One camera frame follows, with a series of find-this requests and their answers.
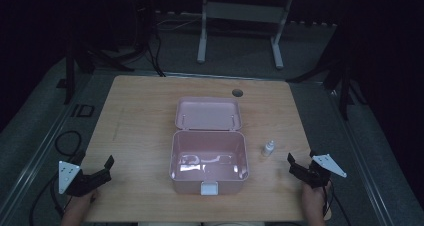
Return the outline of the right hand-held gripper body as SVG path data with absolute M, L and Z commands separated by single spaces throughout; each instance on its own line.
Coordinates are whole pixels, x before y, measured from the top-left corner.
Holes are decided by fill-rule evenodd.
M 311 163 L 307 168 L 301 166 L 300 180 L 312 188 L 325 187 L 335 174 L 342 178 L 347 177 L 347 173 L 339 166 L 330 154 L 317 154 L 310 152 Z

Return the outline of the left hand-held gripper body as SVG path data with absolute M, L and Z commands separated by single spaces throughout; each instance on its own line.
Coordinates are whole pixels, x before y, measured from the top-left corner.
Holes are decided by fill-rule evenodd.
M 79 165 L 60 161 L 58 173 L 60 194 L 81 197 L 98 187 L 99 174 L 84 175 Z

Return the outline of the person's left hand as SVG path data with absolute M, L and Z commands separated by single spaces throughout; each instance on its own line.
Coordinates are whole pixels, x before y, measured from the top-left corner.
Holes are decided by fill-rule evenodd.
M 91 204 L 96 200 L 97 196 L 98 190 L 94 189 L 81 197 L 73 197 L 66 207 L 66 212 L 74 214 L 86 213 L 89 210 Z

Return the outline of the person's right hand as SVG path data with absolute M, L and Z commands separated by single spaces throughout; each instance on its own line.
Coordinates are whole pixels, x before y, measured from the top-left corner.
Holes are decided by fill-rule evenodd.
M 325 194 L 330 188 L 331 183 L 324 188 L 312 188 L 306 183 L 302 184 L 302 211 L 308 220 L 324 219 L 324 205 L 327 202 Z

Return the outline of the small white bottle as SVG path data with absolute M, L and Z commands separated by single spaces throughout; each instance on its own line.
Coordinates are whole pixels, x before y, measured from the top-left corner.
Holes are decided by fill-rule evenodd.
M 264 157 L 269 157 L 275 149 L 275 142 L 273 140 L 267 142 L 262 148 L 261 154 Z

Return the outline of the pink plastic box with lid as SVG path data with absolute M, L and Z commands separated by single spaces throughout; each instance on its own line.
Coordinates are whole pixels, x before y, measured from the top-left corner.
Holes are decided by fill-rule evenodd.
M 249 176 L 234 98 L 182 97 L 177 103 L 169 176 L 179 194 L 237 194 Z

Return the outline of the black tripod stand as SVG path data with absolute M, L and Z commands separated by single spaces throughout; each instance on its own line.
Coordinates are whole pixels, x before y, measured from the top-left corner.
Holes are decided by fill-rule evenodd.
M 338 110 L 342 118 L 348 120 L 347 106 L 354 66 L 353 51 L 356 46 L 357 42 L 349 36 L 349 30 L 343 25 L 338 25 L 316 66 L 300 76 L 287 79 L 287 82 L 300 83 L 327 71 L 323 86 L 326 90 L 335 90 L 340 86 Z
M 94 65 L 90 59 L 90 55 L 98 57 L 106 65 L 120 71 L 133 71 L 132 68 L 124 66 L 117 59 L 108 56 L 93 45 L 77 37 L 69 37 L 66 41 L 65 50 L 65 78 L 61 79 L 57 84 L 58 88 L 65 89 L 65 105 L 71 102 L 76 89 L 75 64 L 78 64 L 84 72 L 92 73 L 94 71 Z

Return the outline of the black device with red light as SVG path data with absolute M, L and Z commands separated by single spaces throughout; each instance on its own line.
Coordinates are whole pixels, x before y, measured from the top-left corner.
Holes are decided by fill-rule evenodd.
M 153 34 L 153 0 L 134 0 L 136 14 L 136 49 L 146 51 Z

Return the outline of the black floor bracket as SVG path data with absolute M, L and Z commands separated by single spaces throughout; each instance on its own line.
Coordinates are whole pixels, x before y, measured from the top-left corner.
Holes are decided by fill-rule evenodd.
M 72 117 L 91 117 L 94 114 L 95 107 L 93 105 L 77 104 L 72 110 Z

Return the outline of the white metal stand frame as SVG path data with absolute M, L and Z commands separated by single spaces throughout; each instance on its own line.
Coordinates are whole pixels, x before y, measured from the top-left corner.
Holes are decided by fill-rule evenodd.
M 292 2 L 293 0 L 285 0 L 284 7 L 273 7 L 202 0 L 201 33 L 198 45 L 197 62 L 202 64 L 206 61 L 207 20 L 209 18 L 226 19 L 276 24 L 278 26 L 277 32 L 275 35 L 270 37 L 270 45 L 275 67 L 277 69 L 282 69 L 284 67 L 284 63 L 279 42 L 287 22 Z

